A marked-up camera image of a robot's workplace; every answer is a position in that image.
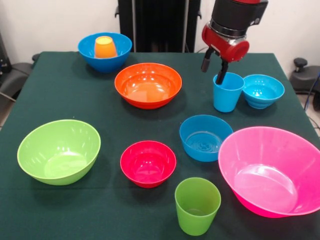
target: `dark green table cover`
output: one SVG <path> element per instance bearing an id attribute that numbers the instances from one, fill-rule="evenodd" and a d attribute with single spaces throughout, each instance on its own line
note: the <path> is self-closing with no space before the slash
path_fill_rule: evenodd
<path id="1" fill-rule="evenodd" d="M 212 57 L 209 71 L 202 73 L 203 56 L 130 54 L 126 66 L 162 63 L 176 69 L 183 79 L 183 87 L 172 102 L 160 109 L 142 110 L 118 95 L 114 88 L 116 72 L 95 72 L 77 52 L 42 53 L 0 131 L 0 239 L 192 239 L 178 225 L 174 190 L 186 178 L 203 177 L 219 188 L 222 203 L 209 231 L 198 239 L 319 240 L 320 212 L 279 219 L 255 215 L 238 202 L 217 162 L 197 162 L 184 152 L 180 124 L 198 114 L 220 117 L 234 131 L 249 126 L 282 128 L 320 146 L 273 54 L 248 54 L 241 62 L 231 64 L 229 71 L 243 77 L 275 77 L 285 86 L 284 96 L 267 109 L 256 110 L 242 95 L 236 109 L 227 114 L 213 107 L 212 78 L 220 68 L 220 60 Z M 81 180 L 72 185 L 51 186 L 25 174 L 16 155 L 21 140 L 31 130 L 60 119 L 93 125 L 101 136 L 101 150 L 95 165 Z M 142 140 L 163 142 L 177 157 L 175 172 L 157 188 L 137 187 L 120 169 L 125 148 Z"/>

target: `red bowl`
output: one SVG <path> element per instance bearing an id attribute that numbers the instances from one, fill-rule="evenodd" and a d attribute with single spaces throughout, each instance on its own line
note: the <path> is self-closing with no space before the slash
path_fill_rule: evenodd
<path id="1" fill-rule="evenodd" d="M 157 141 L 139 141 L 122 154 L 120 167 L 124 175 L 142 188 L 159 186 L 174 172 L 177 165 L 175 153 Z"/>
<path id="2" fill-rule="evenodd" d="M 157 109 L 180 91 L 182 79 L 173 68 L 159 63 L 139 63 L 123 69 L 115 77 L 117 92 L 140 109 Z"/>

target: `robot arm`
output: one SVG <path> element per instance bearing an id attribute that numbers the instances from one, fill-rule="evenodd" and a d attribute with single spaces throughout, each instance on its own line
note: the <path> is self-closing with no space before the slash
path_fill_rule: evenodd
<path id="1" fill-rule="evenodd" d="M 260 23 L 267 5 L 268 0 L 215 0 L 211 21 L 202 31 L 202 39 L 209 48 L 201 70 L 208 70 L 212 53 L 221 57 L 217 84 L 222 84 L 229 63 L 239 61 L 247 54 L 250 46 L 246 41 L 247 30 Z"/>

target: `floor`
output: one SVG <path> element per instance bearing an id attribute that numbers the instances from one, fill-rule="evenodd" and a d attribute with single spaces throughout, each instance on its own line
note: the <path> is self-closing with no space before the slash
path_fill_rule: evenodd
<path id="1" fill-rule="evenodd" d="M 305 102 L 307 100 L 307 95 L 297 95 L 297 97 L 299 98 L 302 107 L 305 106 Z M 310 96 L 310 104 L 308 106 L 308 109 L 306 111 L 306 114 L 309 116 L 310 118 L 310 122 L 312 123 L 312 125 L 315 127 L 315 131 L 318 134 L 318 136 L 320 136 L 320 111 L 315 111 L 312 105 L 312 101 L 313 101 L 313 96 Z M 11 109 L 14 107 L 15 103 L 14 102 L 9 102 L 7 104 L 7 106 L 5 107 L 5 109 L 0 112 L 0 130 L 2 128 L 2 126 L 5 124 Z"/>

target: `orange cup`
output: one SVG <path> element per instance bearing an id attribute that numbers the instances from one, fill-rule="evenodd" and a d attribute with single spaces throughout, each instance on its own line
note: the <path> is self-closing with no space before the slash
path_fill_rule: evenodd
<path id="1" fill-rule="evenodd" d="M 116 45 L 109 36 L 100 36 L 95 40 L 94 54 L 98 59 L 107 59 L 117 56 Z"/>

